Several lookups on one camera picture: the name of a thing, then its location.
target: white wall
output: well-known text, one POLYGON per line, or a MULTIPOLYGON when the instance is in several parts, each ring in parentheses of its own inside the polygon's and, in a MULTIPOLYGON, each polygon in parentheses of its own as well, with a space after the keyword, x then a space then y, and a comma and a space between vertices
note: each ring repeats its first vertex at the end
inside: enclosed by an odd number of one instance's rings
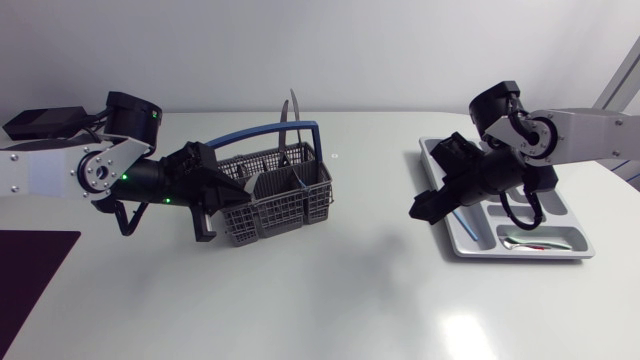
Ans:
POLYGON ((528 109, 591 106, 640 34, 637 0, 2 0, 0 117, 99 110, 466 113, 517 80, 528 109))

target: black cable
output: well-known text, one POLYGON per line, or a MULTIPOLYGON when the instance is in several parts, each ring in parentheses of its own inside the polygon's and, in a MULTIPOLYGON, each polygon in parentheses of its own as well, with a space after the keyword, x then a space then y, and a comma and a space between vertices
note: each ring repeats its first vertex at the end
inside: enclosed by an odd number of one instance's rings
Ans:
POLYGON ((540 201, 538 200, 538 195, 536 193, 525 193, 525 197, 527 201, 529 201, 529 205, 531 205, 531 209, 533 209, 533 223, 527 224, 523 223, 518 219, 511 210, 509 206, 509 198, 507 198, 506 192, 500 193, 500 202, 502 203, 502 208, 507 213, 507 216, 513 221, 516 226, 523 230, 533 230, 540 225, 542 222, 542 206, 540 206, 540 201))
POLYGON ((136 230, 136 227, 138 227, 138 223, 142 218, 142 214, 144 214, 144 211, 147 209, 147 206, 149 206, 149 203, 140 203, 140 205, 138 206, 138 210, 135 211, 135 214, 131 218, 131 221, 129 221, 127 219, 127 211, 125 210, 124 205, 120 201, 116 200, 116 220, 118 220, 118 227, 120 227, 120 233, 123 236, 129 236, 133 234, 133 232, 136 230))
POLYGON ((507 102, 507 116, 509 117, 509 122, 513 129, 523 138, 527 140, 529 145, 536 145, 540 140, 540 137, 535 132, 531 132, 527 130, 522 121, 520 121, 519 115, 527 116, 529 115, 524 109, 521 109, 518 105, 518 97, 516 94, 511 94, 511 98, 507 102))
POLYGON ((83 127, 82 130, 86 131, 89 135, 91 135, 91 138, 93 139, 94 142, 96 143, 100 143, 100 137, 98 136, 98 134, 96 134, 95 130, 91 130, 88 127, 83 127))

